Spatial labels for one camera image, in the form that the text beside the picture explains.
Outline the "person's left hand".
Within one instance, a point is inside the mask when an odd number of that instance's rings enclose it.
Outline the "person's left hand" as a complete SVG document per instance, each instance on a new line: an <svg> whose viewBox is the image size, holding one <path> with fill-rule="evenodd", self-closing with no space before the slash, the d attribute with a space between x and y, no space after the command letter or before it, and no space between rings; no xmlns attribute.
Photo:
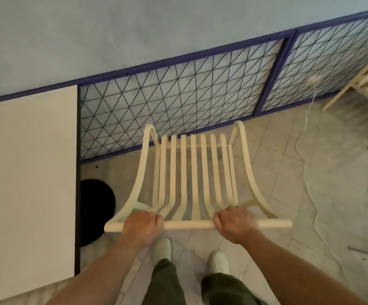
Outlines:
<svg viewBox="0 0 368 305"><path fill-rule="evenodd" d="M140 230L140 211L129 215L123 225L120 242L136 251L149 246L161 233L144 233Z"/></svg>

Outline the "person's left white shoe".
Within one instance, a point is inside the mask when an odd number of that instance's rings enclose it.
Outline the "person's left white shoe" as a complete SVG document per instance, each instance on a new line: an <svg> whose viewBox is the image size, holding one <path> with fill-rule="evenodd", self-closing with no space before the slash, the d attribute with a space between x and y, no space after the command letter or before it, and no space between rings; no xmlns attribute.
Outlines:
<svg viewBox="0 0 368 305"><path fill-rule="evenodd" d="M155 241L152 251L152 261L154 265L157 265L162 260L171 261L172 246L171 241L166 236L161 236Z"/></svg>

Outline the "white table with black edge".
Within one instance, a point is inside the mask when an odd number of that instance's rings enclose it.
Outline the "white table with black edge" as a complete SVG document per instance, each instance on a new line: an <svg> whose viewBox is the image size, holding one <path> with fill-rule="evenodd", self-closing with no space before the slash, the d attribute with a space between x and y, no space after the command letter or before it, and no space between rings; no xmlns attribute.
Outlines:
<svg viewBox="0 0 368 305"><path fill-rule="evenodd" d="M0 301L75 275L78 87L0 102Z"/></svg>

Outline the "black round table base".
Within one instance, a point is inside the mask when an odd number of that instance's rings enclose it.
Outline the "black round table base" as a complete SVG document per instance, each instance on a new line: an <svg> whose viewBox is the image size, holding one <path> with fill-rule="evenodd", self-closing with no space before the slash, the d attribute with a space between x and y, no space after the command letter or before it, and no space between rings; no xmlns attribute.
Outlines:
<svg viewBox="0 0 368 305"><path fill-rule="evenodd" d="M113 190L101 180L82 180L80 190L80 246L85 247L104 234L105 224L115 214L116 200Z"/></svg>

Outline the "person's left forearm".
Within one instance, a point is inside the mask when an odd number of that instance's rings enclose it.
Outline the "person's left forearm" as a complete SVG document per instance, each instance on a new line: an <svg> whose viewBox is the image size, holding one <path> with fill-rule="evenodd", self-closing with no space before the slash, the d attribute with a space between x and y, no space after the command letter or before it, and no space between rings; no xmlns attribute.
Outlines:
<svg viewBox="0 0 368 305"><path fill-rule="evenodd" d="M111 249L46 305L115 305L138 252L159 234L154 231L144 236L122 235Z"/></svg>

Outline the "person's right hand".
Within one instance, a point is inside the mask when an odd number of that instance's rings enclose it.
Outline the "person's right hand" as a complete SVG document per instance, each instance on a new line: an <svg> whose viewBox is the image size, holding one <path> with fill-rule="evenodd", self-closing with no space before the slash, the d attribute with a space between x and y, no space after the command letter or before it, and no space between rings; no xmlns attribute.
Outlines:
<svg viewBox="0 0 368 305"><path fill-rule="evenodd" d="M242 206L237 208L237 232L220 233L226 240L233 244L245 246L262 235L258 222L251 211Z"/></svg>

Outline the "person's right white shoe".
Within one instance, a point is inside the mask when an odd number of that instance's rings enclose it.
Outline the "person's right white shoe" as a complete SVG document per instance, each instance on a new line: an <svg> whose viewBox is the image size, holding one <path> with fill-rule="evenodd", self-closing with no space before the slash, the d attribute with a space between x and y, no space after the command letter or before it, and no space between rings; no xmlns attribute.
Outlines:
<svg viewBox="0 0 368 305"><path fill-rule="evenodd" d="M222 251L217 250L210 253L208 257L208 270L209 274L230 274L229 262Z"/></svg>

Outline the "olive green trousers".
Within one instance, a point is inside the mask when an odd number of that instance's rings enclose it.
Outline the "olive green trousers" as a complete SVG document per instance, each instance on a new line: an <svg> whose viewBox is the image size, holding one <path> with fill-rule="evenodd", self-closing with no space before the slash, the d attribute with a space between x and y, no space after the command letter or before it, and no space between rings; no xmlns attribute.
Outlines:
<svg viewBox="0 0 368 305"><path fill-rule="evenodd" d="M201 290L203 305L269 305L229 274L209 274L202 279ZM187 305L176 266L168 259L154 267L141 305Z"/></svg>

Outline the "person's right forearm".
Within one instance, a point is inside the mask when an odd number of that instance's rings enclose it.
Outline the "person's right forearm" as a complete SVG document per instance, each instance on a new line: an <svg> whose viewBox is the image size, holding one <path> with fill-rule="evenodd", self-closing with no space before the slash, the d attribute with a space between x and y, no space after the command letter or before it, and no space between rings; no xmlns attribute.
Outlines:
<svg viewBox="0 0 368 305"><path fill-rule="evenodd" d="M340 282L259 230L231 231L226 238L249 253L281 305L368 305Z"/></svg>

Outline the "person's white shoe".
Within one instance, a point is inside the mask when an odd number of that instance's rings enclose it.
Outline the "person's white shoe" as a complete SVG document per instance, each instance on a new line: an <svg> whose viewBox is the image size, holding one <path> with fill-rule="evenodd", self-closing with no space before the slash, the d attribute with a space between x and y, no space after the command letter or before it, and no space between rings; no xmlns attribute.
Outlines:
<svg viewBox="0 0 368 305"><path fill-rule="evenodd" d="M154 265L157 265L162 260L171 261L172 246L171 241L166 236L161 236L155 241L152 251L152 261Z"/></svg>
<svg viewBox="0 0 368 305"><path fill-rule="evenodd" d="M209 274L230 274L229 262L222 251L217 250L210 253L208 257L208 270Z"/></svg>

